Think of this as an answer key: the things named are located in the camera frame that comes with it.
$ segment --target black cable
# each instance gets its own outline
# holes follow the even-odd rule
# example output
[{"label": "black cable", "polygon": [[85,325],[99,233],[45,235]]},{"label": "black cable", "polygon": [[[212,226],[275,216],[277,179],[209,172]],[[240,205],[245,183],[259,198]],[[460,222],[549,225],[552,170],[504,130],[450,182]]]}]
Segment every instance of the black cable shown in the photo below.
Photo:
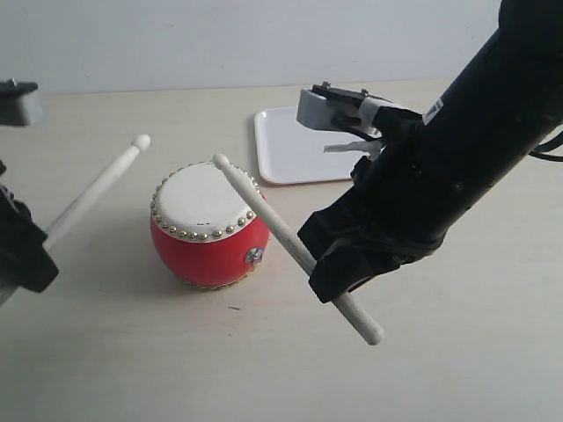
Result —
[{"label": "black cable", "polygon": [[534,151],[536,151],[536,152],[549,152],[549,151],[553,151],[556,148],[559,148],[561,145],[563,145],[563,132],[561,132],[559,135],[555,136],[550,141],[544,142],[541,145],[537,145],[537,147],[534,148]]},{"label": "black cable", "polygon": [[563,163],[563,156],[552,156],[551,154],[536,152],[535,150],[530,152],[530,156],[533,156],[534,158],[539,158],[540,160],[551,161],[554,163]]}]

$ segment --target drum head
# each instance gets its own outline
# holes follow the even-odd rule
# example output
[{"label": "drum head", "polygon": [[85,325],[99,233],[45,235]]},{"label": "drum head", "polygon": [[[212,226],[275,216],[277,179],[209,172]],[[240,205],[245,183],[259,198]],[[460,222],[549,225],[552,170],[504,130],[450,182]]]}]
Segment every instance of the drum head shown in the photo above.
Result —
[{"label": "drum head", "polygon": [[213,163],[192,164],[173,173],[160,186],[152,206],[160,227],[187,241],[221,240],[254,218]]}]

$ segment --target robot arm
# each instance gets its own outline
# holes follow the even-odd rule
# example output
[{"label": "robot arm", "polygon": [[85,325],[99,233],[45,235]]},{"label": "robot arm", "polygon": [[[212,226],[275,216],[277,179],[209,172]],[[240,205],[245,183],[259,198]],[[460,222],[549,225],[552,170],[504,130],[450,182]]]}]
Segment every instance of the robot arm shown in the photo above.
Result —
[{"label": "robot arm", "polygon": [[301,124],[373,145],[298,232],[321,302],[433,254],[527,155],[563,161],[545,154],[563,135],[539,145],[563,122],[562,16],[559,0],[504,0],[499,28],[425,114],[328,83],[302,91]]}]

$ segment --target white tray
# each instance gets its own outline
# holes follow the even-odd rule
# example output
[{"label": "white tray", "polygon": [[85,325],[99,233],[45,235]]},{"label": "white tray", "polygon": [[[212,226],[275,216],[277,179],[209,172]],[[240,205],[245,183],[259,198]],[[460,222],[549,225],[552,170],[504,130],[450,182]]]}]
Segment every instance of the white tray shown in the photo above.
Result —
[{"label": "white tray", "polygon": [[256,149],[260,176],[269,183],[289,185],[350,179],[362,152],[324,152],[326,145],[357,142],[340,132],[308,129],[296,120],[297,107],[256,113]]}]

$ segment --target red drum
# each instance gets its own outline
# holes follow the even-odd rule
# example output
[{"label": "red drum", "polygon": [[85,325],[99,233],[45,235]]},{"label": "red drum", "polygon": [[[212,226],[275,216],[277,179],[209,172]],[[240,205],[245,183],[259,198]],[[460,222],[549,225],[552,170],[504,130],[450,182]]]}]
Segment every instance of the red drum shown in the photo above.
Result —
[{"label": "red drum", "polygon": [[262,260],[267,225],[213,163],[191,164],[165,178],[150,209],[157,252],[183,281],[198,287],[227,286]]}]

